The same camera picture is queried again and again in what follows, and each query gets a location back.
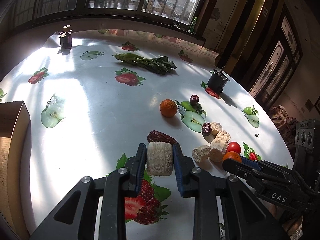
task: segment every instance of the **red tomato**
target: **red tomato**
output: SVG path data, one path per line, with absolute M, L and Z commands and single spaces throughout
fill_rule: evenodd
M 230 142 L 228 144 L 227 153 L 228 152 L 236 152 L 238 154 L 241 153 L 241 147 L 237 142 Z

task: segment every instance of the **red date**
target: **red date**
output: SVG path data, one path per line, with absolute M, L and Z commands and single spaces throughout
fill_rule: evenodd
M 171 136 L 159 132 L 159 131 L 151 131 L 147 136 L 148 142 L 166 142 L 170 144 L 178 143 L 176 139 L 172 138 Z

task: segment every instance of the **orange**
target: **orange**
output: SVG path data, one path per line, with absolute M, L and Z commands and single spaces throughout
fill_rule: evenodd
M 240 155 L 236 152 L 228 152 L 224 155 L 224 157 L 222 158 L 222 161 L 228 159 L 228 158 L 231 158 L 231 159 L 234 159 L 235 161 L 237 162 L 242 162 L 242 159 L 240 157 Z
M 173 117 L 177 113 L 177 105 L 170 99 L 165 99 L 160 104 L 160 112 L 166 117 Z

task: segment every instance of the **bottle cap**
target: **bottle cap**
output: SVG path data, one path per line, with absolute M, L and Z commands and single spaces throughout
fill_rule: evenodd
M 63 27 L 63 31 L 64 32 L 69 32 L 70 29 L 71 29 L 71 25 L 66 25 L 66 26 Z

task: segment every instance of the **bread piece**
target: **bread piece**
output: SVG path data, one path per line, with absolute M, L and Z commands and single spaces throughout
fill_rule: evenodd
M 216 136 L 218 132 L 222 131 L 222 125 L 219 124 L 218 122 L 212 122 L 211 129 L 212 129 L 211 134 Z
M 203 162 L 209 157 L 210 150 L 211 150 L 210 146 L 201 145 L 193 149 L 192 157 L 197 163 Z
M 223 156 L 227 152 L 228 141 L 222 138 L 215 138 L 210 143 L 210 154 L 209 159 L 213 162 L 221 162 Z
M 222 130 L 222 131 L 218 132 L 216 138 L 221 138 L 221 139 L 224 139 L 228 142 L 231 139 L 231 136 L 225 130 Z
M 147 150 L 147 173 L 154 176 L 170 176 L 173 168 L 172 145 L 151 142 Z

